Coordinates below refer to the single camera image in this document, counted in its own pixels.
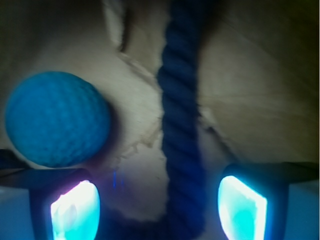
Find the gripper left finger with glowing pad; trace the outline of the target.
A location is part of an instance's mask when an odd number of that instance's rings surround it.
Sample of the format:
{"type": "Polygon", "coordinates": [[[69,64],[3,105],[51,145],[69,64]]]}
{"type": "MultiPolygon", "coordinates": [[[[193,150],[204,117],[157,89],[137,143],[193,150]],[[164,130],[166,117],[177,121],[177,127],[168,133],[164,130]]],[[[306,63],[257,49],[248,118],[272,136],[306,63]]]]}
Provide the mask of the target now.
{"type": "Polygon", "coordinates": [[[81,168],[35,169],[0,151],[2,240],[93,240],[100,195],[81,168]]]}

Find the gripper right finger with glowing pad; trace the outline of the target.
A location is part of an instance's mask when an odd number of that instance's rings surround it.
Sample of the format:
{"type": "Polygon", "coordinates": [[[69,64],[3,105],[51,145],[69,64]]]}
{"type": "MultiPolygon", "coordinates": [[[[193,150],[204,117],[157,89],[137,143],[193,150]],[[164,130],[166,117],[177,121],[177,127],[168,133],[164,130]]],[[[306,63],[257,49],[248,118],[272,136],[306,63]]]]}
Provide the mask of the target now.
{"type": "Polygon", "coordinates": [[[221,227],[229,240],[318,240],[319,164],[231,164],[218,186],[221,227]]]}

